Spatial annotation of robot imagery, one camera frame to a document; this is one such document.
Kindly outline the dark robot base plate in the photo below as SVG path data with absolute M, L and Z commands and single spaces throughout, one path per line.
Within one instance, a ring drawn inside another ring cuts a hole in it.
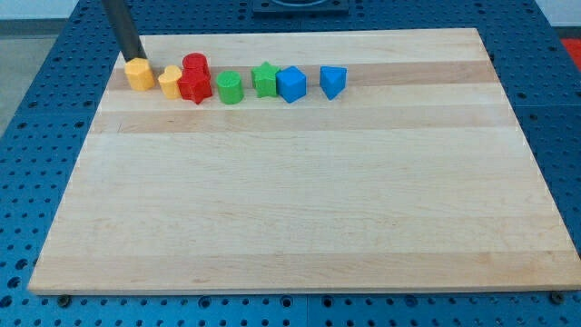
M 254 15 L 345 15 L 349 0 L 251 0 Z

